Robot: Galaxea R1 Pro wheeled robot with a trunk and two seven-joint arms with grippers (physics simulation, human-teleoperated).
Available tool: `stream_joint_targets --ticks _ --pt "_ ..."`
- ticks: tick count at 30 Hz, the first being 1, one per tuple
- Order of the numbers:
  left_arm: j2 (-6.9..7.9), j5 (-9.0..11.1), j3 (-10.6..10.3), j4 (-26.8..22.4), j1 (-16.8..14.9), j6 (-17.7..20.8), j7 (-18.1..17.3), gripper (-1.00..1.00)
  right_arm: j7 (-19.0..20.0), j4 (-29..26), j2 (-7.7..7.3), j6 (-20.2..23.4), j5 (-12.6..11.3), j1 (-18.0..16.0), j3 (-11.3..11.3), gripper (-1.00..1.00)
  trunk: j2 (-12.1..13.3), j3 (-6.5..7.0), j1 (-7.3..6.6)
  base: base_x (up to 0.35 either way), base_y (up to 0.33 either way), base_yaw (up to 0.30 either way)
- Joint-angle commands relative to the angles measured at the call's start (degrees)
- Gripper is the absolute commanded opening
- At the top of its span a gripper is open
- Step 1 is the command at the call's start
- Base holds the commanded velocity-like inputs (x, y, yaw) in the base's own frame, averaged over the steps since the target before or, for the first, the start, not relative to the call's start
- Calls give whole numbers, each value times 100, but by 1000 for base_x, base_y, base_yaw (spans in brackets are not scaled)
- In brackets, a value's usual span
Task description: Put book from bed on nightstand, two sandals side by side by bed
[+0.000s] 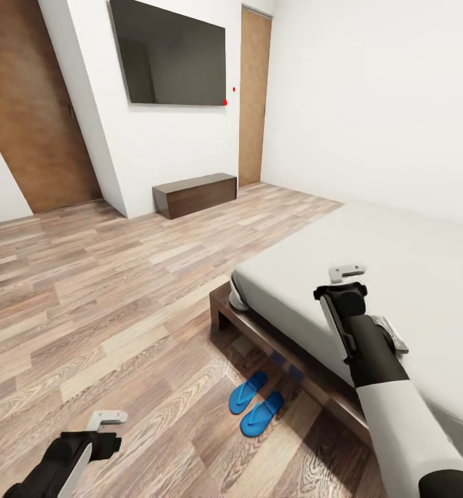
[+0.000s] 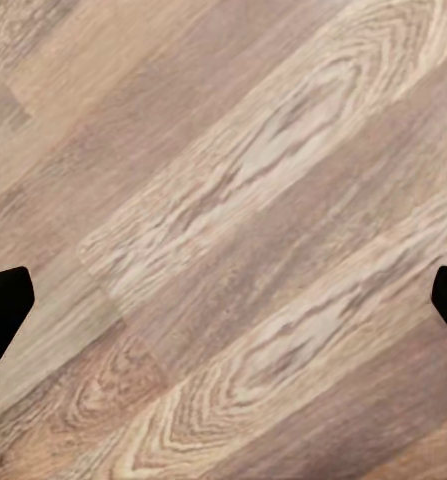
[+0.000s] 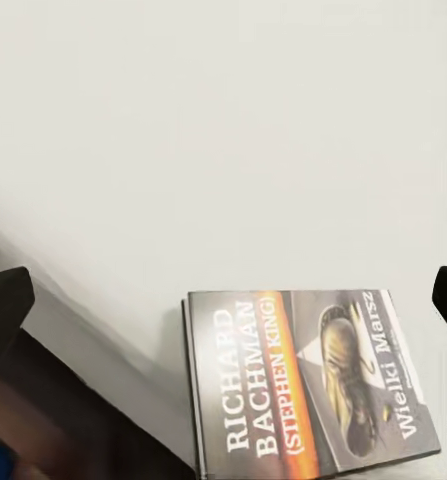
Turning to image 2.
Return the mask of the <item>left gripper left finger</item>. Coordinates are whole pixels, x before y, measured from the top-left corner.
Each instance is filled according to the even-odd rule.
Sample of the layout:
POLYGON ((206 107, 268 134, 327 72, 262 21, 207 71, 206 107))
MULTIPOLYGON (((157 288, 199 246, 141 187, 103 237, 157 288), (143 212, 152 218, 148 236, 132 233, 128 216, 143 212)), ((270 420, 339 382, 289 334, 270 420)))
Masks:
POLYGON ((35 292, 25 266, 0 272, 0 358, 34 304, 35 292))

